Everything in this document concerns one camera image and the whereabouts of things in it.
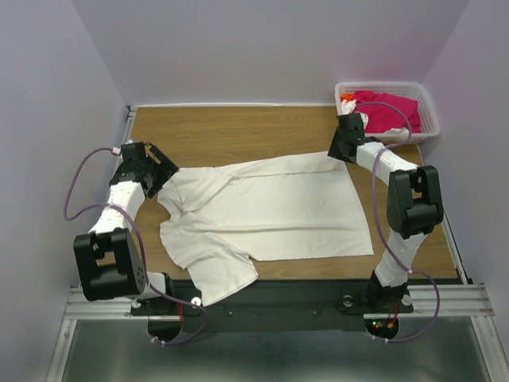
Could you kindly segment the white t shirt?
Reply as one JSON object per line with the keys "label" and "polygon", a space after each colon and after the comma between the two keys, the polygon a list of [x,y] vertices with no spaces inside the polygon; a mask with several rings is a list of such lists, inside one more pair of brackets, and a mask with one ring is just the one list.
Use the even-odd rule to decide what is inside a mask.
{"label": "white t shirt", "polygon": [[325,152],[183,168],[157,200],[161,242],[204,306],[252,284],[257,262],[373,254],[348,168]]}

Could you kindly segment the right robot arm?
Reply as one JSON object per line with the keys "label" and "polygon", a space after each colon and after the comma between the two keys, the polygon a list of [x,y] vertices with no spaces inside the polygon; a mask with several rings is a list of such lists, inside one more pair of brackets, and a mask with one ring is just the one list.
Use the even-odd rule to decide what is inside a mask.
{"label": "right robot arm", "polygon": [[373,201],[377,201],[376,181],[387,185],[388,237],[383,235],[374,207],[376,228],[385,247],[366,291],[367,304],[374,310],[385,310],[403,299],[409,276],[417,273],[413,262],[418,249],[444,217],[437,169],[409,162],[391,147],[367,137],[360,114],[351,113],[338,117],[328,150],[331,158],[371,171]]}

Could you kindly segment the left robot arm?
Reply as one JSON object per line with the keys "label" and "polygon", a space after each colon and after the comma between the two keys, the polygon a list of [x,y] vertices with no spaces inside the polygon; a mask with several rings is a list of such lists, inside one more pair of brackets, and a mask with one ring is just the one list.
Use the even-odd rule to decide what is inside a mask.
{"label": "left robot arm", "polygon": [[170,289],[167,274],[147,271],[145,245],[134,220],[146,200],[155,197],[179,167],[150,142],[103,147],[85,158],[102,151],[120,158],[109,181],[107,201],[69,215],[68,204],[78,178],[75,175],[63,211],[65,220],[71,221],[92,209],[101,210],[90,230],[73,241],[84,297],[91,302],[149,299],[158,313],[167,314],[176,307],[177,294]]}

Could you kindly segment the white garment in basket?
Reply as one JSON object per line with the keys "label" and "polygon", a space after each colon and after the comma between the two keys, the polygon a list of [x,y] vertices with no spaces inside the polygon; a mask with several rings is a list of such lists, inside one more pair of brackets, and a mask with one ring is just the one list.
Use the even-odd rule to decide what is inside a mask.
{"label": "white garment in basket", "polygon": [[355,99],[342,100],[340,103],[340,115],[347,115],[353,113],[356,109],[356,104],[357,102]]}

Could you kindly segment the magenta t shirt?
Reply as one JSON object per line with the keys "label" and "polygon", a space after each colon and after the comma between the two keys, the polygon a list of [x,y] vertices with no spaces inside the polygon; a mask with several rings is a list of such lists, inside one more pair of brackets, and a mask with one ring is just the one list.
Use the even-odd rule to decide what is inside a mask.
{"label": "magenta t shirt", "polygon": [[392,108],[379,105],[386,103],[404,114],[413,133],[421,133],[421,116],[418,101],[386,92],[357,91],[354,94],[356,106],[367,116],[367,133],[382,134],[392,129],[407,128],[404,118]]}

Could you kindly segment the orange garment in basket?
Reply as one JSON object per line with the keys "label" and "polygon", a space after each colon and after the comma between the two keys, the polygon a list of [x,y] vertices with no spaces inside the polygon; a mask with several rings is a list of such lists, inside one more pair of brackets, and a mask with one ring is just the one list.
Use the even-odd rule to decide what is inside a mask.
{"label": "orange garment in basket", "polygon": [[354,95],[352,93],[344,93],[340,96],[340,101],[343,102],[343,101],[351,101],[353,100],[354,98]]}

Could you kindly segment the white plastic laundry basket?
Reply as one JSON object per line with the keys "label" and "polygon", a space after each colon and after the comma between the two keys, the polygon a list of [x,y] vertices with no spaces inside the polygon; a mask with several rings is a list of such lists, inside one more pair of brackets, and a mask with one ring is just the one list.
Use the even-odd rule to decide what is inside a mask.
{"label": "white plastic laundry basket", "polygon": [[335,99],[338,115],[359,112],[365,134],[385,143],[411,137],[417,144],[441,132],[428,93],[415,82],[340,82]]}

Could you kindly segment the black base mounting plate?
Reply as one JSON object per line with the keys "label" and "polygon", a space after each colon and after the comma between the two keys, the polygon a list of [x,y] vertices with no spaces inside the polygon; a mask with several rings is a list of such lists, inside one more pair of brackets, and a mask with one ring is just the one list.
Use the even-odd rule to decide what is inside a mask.
{"label": "black base mounting plate", "polygon": [[396,315],[413,312],[406,285],[394,290],[366,279],[257,281],[204,310],[151,298],[131,309],[151,334],[343,330],[393,336]]}

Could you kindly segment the aluminium left table rail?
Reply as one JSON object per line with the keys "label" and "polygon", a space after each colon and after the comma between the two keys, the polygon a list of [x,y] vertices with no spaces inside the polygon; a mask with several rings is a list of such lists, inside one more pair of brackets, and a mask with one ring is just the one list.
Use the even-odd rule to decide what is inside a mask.
{"label": "aluminium left table rail", "polygon": [[99,218],[87,233],[77,236],[73,244],[85,288],[127,287],[136,293],[137,287],[143,285],[143,266],[131,234],[137,209],[143,202],[142,189],[132,181],[111,185],[111,179],[122,161],[120,147],[130,143],[136,112],[135,107],[127,108],[120,143],[108,150],[116,160],[114,171],[106,183],[107,198],[103,203],[90,207],[100,210]]}

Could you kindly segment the aluminium table rail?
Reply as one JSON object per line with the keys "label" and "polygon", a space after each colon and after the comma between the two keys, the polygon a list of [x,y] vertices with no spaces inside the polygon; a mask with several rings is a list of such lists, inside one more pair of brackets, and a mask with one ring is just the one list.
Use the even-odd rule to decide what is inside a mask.
{"label": "aluminium table rail", "polygon": [[446,279],[466,285],[474,283],[464,266],[446,212],[444,212],[441,225],[434,228],[419,248],[414,266],[442,283],[445,283]]}
{"label": "aluminium table rail", "polygon": [[111,185],[111,179],[122,161],[120,147],[130,143],[136,112],[135,107],[127,108],[120,143],[108,150],[116,160],[114,171],[106,183],[107,198],[103,203],[90,207],[100,210],[99,218],[87,233],[77,236],[73,244],[85,288],[127,287],[136,293],[137,287],[143,285],[143,266],[131,234],[137,209],[143,202],[142,189],[132,181]]}

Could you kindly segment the aluminium right table rail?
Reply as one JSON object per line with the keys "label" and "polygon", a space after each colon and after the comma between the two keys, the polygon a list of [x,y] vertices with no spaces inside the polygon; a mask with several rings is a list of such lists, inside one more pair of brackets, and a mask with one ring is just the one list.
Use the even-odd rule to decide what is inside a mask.
{"label": "aluminium right table rail", "polygon": [[446,212],[444,212],[441,225],[434,228],[419,248],[414,266],[442,283],[445,283],[446,279],[466,285],[474,283],[464,266]]}

